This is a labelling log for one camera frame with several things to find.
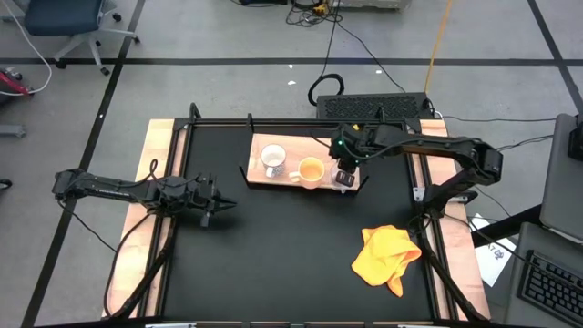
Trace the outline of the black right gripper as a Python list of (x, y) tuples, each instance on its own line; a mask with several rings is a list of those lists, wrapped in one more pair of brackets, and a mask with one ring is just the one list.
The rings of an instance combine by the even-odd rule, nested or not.
[(338, 168), (340, 169), (336, 174), (336, 182), (349, 188), (352, 187), (355, 176), (350, 173), (354, 173), (363, 163), (364, 154), (355, 150), (340, 149), (334, 151), (334, 157), (338, 160)]

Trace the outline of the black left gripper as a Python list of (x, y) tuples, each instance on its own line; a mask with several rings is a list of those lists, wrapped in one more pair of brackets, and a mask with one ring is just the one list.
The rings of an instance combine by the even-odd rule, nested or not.
[(215, 178), (209, 174), (207, 178), (203, 178), (198, 185), (197, 204), (203, 209), (204, 213), (200, 220), (201, 227), (208, 227), (210, 225), (210, 217), (213, 211), (222, 211), (234, 208), (236, 200), (215, 194)]

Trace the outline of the clear glass cup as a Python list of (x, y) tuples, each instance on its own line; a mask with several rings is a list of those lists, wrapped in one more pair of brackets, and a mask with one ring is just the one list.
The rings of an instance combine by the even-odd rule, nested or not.
[(331, 169), (330, 169), (330, 178), (331, 178), (331, 185), (332, 185), (332, 189), (333, 190), (338, 190), (341, 193), (346, 193), (348, 191), (357, 191), (360, 187), (360, 170), (356, 169), (356, 171), (354, 173), (350, 173), (353, 174), (355, 176), (355, 181), (352, 187), (347, 187), (347, 186), (343, 186), (340, 185), (336, 182), (336, 174), (340, 169), (338, 168), (337, 164), (332, 164)]

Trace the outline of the peach ceramic mug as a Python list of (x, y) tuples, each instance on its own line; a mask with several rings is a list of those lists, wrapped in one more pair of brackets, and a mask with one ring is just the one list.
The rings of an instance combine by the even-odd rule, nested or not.
[(297, 169), (288, 174), (291, 182), (299, 183), (308, 190), (317, 189), (323, 180), (325, 173), (324, 163), (317, 158), (308, 157), (302, 159)]

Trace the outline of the grey white patterned mug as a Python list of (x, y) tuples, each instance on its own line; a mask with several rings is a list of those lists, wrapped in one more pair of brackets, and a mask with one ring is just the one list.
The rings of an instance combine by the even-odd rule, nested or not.
[(286, 150), (278, 144), (269, 144), (261, 150), (261, 163), (265, 176), (274, 179), (285, 171)]

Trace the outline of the black computer tower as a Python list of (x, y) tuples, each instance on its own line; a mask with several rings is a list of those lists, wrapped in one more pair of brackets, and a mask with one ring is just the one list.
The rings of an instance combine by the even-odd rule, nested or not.
[(381, 109), (388, 119), (433, 118), (423, 92), (319, 96), (317, 118), (375, 119)]

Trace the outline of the wooden side board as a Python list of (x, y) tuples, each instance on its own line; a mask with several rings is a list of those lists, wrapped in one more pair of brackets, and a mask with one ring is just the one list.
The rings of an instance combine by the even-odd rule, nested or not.
[[(447, 136), (445, 122), (440, 119), (419, 120), (420, 130), (425, 135)], [(415, 175), (415, 187), (425, 187), (425, 184), (441, 184), (456, 174), (455, 162), (452, 159), (437, 157), (419, 157), (412, 155), (412, 165)], [(446, 216), (438, 222), (430, 223), (425, 235), (430, 245), (438, 255), (446, 260), (451, 278), (460, 288), (466, 299), (475, 309), (487, 319), (491, 319), (486, 293), (482, 283), (474, 243), (467, 222), (465, 205), (450, 202), (445, 208)], [(443, 282), (431, 269), (430, 286), (433, 287), (432, 297), (435, 296), (437, 318), (466, 320), (461, 309), (454, 304), (448, 305), (448, 296)]]
[[(136, 179), (149, 173), (149, 163), (158, 162), (157, 177), (177, 175), (180, 170), (186, 130), (174, 129), (172, 119), (152, 119), (143, 141)], [(106, 313), (114, 313), (136, 289), (149, 265), (154, 261), (167, 239), (170, 219), (147, 217), (147, 211), (138, 204), (130, 204), (122, 237), (126, 240), (118, 251), (113, 275), (107, 288)]]

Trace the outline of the white paper sheet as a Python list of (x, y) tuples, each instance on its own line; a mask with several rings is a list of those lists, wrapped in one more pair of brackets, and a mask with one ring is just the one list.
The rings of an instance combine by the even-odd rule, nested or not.
[(510, 252), (515, 249), (516, 245), (509, 238), (475, 248), (481, 278), (489, 287), (495, 285), (512, 257)]

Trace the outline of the grey keyboard desk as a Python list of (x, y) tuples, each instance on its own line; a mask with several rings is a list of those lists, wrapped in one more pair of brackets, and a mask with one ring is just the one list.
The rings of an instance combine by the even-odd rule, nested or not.
[(569, 268), (583, 273), (583, 245), (537, 225), (524, 223), (519, 232), (517, 257), (511, 275), (504, 323), (541, 328), (577, 328), (543, 312), (517, 296), (520, 273), (527, 261), (528, 250), (540, 252), (551, 260), (563, 263)]

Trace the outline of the grey side table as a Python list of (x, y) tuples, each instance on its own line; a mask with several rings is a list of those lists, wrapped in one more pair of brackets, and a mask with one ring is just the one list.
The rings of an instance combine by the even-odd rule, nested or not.
[(568, 156), (568, 135), (576, 121), (568, 114), (556, 117), (540, 219), (549, 228), (583, 241), (583, 161)]

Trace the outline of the black desk device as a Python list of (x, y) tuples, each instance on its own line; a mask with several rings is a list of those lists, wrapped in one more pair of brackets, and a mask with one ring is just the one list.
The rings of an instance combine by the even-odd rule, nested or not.
[(568, 135), (568, 156), (583, 161), (583, 114), (576, 116), (576, 126)]

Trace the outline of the black keyboard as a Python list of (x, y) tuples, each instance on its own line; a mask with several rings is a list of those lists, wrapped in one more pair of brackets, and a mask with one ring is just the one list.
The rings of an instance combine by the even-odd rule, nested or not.
[(583, 273), (527, 251), (517, 296), (560, 321), (583, 328)]

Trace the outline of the red floor object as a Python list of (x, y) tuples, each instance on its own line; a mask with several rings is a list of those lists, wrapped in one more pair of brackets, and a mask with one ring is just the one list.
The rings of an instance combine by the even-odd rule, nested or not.
[(9, 97), (31, 96), (33, 89), (24, 83), (24, 77), (12, 67), (0, 67), (0, 94)]

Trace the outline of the dark blue office chair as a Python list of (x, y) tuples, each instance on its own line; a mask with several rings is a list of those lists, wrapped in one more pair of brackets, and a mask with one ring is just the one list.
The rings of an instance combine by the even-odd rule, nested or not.
[(88, 44), (97, 67), (104, 76), (110, 71), (103, 65), (98, 48), (99, 34), (115, 34), (130, 37), (135, 44), (141, 42), (135, 32), (103, 27), (107, 17), (116, 23), (122, 15), (116, 11), (114, 0), (30, 0), (24, 24), (31, 36), (69, 36), (68, 43), (54, 54), (55, 65), (65, 69), (63, 57), (82, 44)]

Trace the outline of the black aluminium table frame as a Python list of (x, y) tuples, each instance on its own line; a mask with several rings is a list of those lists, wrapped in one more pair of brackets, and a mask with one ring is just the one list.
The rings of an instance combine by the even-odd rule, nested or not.
[(428, 176), (425, 160), (376, 159), (364, 168), (364, 185), (347, 193), (251, 183), (254, 137), (304, 137), (317, 150), (317, 138), (331, 128), (331, 121), (314, 119), (176, 119), (160, 138), (159, 171), (188, 178), (212, 173), (236, 206), (215, 214), (208, 227), (200, 226), (195, 210), (160, 219), (131, 206), (108, 309), (117, 311), (133, 293), (172, 231), (174, 243), (138, 300), (137, 316), (251, 325), (460, 318), (452, 294), (425, 259), (407, 269), (403, 297), (367, 285), (351, 269), (364, 228), (410, 227), (415, 241), (428, 239), (445, 249), (441, 225), (414, 216), (412, 189)]

